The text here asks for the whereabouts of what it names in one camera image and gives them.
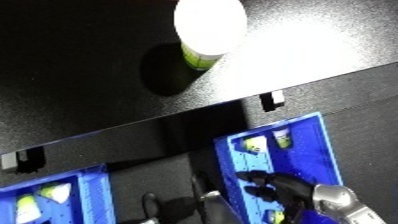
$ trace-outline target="blue tray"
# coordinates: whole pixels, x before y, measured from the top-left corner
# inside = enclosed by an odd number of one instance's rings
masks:
[[[71,195],[63,204],[37,194],[42,184],[53,181],[72,184]],[[42,224],[45,221],[52,224],[115,223],[105,165],[0,188],[0,223],[15,223],[16,199],[25,193],[33,193],[42,212],[42,216],[30,224]]]
[[[292,136],[292,147],[280,149],[272,130],[288,126]],[[265,136],[267,153],[253,153],[243,147],[244,139]],[[320,113],[273,123],[253,130],[215,140],[217,156],[227,187],[229,201],[246,224],[268,223],[266,210],[283,210],[277,202],[265,202],[245,192],[252,185],[237,179],[238,171],[264,170],[270,173],[283,172],[301,177],[313,184],[342,185],[332,147]],[[327,217],[314,211],[303,214],[304,224],[332,224]]]

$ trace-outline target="cup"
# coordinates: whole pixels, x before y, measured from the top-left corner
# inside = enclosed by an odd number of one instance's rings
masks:
[[[71,188],[70,183],[49,183],[41,187],[39,195],[62,204],[68,200]]]
[[[185,61],[203,71],[242,42],[247,16],[239,0],[180,0],[174,26]]]
[[[33,194],[24,194],[17,198],[17,224],[32,222],[40,217],[41,212]]]

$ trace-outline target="small cup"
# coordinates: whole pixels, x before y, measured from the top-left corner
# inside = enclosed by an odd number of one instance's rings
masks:
[[[17,224],[29,223],[40,217],[41,212],[33,194],[24,194],[17,198]]]
[[[243,141],[244,148],[250,152],[265,153],[268,152],[268,143],[265,136],[256,136],[247,138]]]
[[[288,149],[292,146],[292,137],[288,126],[273,130],[272,133],[281,149]]]
[[[49,183],[39,190],[39,195],[60,204],[68,200],[72,185],[70,183]]]
[[[185,61],[203,71],[241,43],[247,16],[239,0],[180,0],[174,26]]]

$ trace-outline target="robotic arm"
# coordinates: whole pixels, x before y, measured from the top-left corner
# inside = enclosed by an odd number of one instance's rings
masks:
[[[312,185],[293,175],[264,171],[238,172],[237,176],[259,186],[246,187],[249,194],[267,201],[276,200],[285,207],[283,224],[300,223],[304,209],[314,209],[341,224],[386,224],[344,186]]]
[[[357,195],[344,186],[319,184],[312,195],[315,210],[342,224],[385,224]]]

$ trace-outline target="black table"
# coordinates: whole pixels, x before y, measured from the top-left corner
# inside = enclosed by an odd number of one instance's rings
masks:
[[[393,0],[244,2],[247,42],[188,69],[174,1],[0,2],[0,154],[398,61]]]
[[[288,88],[286,105],[268,113],[253,96],[47,145],[44,168],[19,175],[0,171],[0,187],[108,163],[118,223],[141,220],[141,196],[154,191],[170,208],[168,219],[197,224],[189,183],[192,172],[208,173],[223,190],[214,138],[320,111],[344,183],[387,223],[394,223],[397,68],[391,64]]]

